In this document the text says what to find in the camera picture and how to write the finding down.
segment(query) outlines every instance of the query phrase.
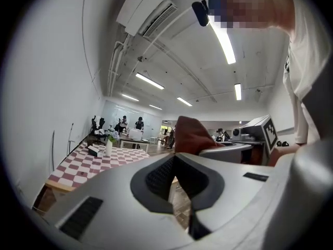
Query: shirt sleeve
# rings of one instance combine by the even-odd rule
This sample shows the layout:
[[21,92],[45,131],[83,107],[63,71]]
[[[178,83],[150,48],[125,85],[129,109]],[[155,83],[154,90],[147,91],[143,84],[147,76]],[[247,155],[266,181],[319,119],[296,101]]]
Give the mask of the shirt sleeve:
[[308,131],[309,125],[305,119],[302,103],[298,97],[293,92],[290,75],[287,70],[284,72],[283,83],[285,88],[290,96],[292,110],[293,110],[293,119],[294,119],[294,134],[295,134],[295,143],[297,144],[306,144],[308,142]]

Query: white air conditioning unit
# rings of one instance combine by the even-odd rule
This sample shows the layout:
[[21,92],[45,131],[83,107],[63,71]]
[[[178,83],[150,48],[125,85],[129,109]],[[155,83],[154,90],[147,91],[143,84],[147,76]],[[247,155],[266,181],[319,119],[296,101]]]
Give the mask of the white air conditioning unit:
[[170,0],[126,0],[117,22],[132,36],[139,32],[149,37],[176,10]]

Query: neck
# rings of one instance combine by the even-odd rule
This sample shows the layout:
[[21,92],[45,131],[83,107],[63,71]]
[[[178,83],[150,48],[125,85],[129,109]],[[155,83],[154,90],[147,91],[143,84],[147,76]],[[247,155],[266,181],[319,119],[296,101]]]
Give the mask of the neck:
[[293,0],[272,0],[272,5],[271,26],[280,28],[292,38],[295,30],[295,9]]

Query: white stool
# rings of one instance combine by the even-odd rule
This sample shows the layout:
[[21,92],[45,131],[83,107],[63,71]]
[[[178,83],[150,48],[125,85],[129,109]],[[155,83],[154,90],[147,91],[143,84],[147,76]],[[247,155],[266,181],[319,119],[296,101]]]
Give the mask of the white stool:
[[149,139],[149,142],[151,143],[151,139],[153,139],[154,140],[154,143],[155,143],[155,140],[157,139],[157,142],[158,142],[158,138],[157,137],[150,137],[150,139]]

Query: white vase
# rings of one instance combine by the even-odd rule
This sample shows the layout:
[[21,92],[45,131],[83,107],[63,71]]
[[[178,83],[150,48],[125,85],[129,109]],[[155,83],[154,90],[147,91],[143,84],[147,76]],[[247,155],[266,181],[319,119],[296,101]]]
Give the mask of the white vase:
[[106,148],[105,148],[105,155],[111,156],[111,153],[112,153],[112,142],[110,140],[108,140],[108,142],[106,144]]

